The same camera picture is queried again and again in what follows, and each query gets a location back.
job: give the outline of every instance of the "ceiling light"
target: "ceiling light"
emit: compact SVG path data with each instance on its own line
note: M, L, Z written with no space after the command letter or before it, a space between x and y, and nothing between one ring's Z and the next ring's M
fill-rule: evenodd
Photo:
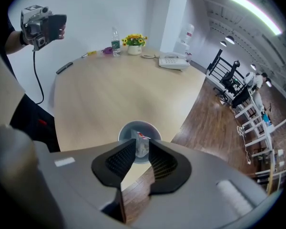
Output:
M278 28L278 26L263 11L261 11L257 6L255 6L248 0L233 0L233 1L244 6L246 9L248 9L253 14L255 14L259 19L261 19L270 28L270 30L272 30L272 32L275 35L279 35L282 33L282 31Z
M251 64L251 67L256 71L256 66L254 63Z
M235 44L235 41L234 41L233 36L227 36L225 39L226 39L228 42L230 42L230 43L232 43L232 44Z
M224 41L221 41L220 44L225 46L225 47L227 46L227 43L225 43Z

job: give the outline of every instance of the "white label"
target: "white label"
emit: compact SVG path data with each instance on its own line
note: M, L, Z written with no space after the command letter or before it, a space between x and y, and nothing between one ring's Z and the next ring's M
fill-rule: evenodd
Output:
M25 10L30 10L30 11L32 11L32 10L36 10L36 9L40 9L40 8L42 8L42 6L33 5L33 6L30 6L30 7L25 8Z
M54 163L57 167L60 167L60 166L71 164L73 162L75 162L75 159L73 157L69 157L69 158L64 158L61 160L56 160Z

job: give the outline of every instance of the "wooden floor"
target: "wooden floor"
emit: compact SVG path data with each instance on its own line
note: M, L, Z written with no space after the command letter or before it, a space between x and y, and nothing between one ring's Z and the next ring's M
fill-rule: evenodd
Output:
M257 165L253 160L251 165L247 164L244 141L236 130L237 122L228 106L221 105L213 87L206 79L180 132L172 142L215 155L250 175L257 171ZM247 135L245 139L248 142L255 137ZM251 154L252 149L258 147L255 145L248 152ZM123 191L127 224L131 224L148 204L149 186L153 182L153 170L149 168Z

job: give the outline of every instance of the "white wall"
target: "white wall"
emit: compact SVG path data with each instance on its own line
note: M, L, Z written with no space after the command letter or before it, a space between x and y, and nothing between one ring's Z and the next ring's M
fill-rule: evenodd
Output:
M189 52L193 55L192 60L197 61L206 37L210 31L209 19L203 0L187 0L183 15L183 25L190 23L195 30L189 42Z
M36 70L45 100L41 107L53 114L55 72L66 63L87 51L100 50L111 45L111 27L123 38L130 33L146 33L148 2L150 0L15 0L9 17L20 30L21 10L38 4L48 6L54 13L67 14L65 39L51 42L36 52ZM35 102L41 93L33 71L32 47L9 55L16 77L27 95Z

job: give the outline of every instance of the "white pillar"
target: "white pillar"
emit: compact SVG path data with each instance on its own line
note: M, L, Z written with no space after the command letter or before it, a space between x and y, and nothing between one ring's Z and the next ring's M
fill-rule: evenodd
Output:
M147 46L172 52L178 39L186 0L154 0Z

